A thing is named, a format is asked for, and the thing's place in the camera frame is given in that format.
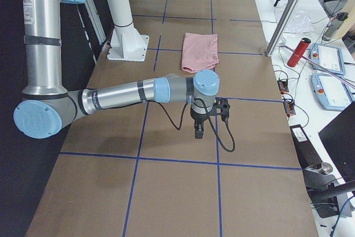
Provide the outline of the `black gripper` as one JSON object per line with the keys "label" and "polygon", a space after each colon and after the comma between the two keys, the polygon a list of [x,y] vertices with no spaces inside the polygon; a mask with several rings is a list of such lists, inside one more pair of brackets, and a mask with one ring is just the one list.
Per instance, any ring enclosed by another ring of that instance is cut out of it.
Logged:
{"label": "black gripper", "polygon": [[216,108],[210,106],[207,107],[206,111],[204,108],[192,106],[190,108],[190,115],[194,120],[195,139],[202,139],[204,136],[204,121],[208,120],[208,117],[216,115]]}

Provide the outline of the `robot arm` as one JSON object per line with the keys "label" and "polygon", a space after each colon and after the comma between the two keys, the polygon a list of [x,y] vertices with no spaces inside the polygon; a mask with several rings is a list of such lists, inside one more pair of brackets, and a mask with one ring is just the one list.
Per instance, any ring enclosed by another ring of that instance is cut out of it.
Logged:
{"label": "robot arm", "polygon": [[87,115],[107,109],[154,102],[183,102],[194,120],[195,138],[204,135],[204,123],[221,115],[217,97],[220,79],[213,71],[218,63],[217,35],[187,33],[182,68],[187,78],[169,74],[102,89],[85,87],[89,72],[80,70],[83,60],[69,64],[62,59],[61,6],[86,0],[22,0],[27,82],[13,120],[25,135],[44,139]]}

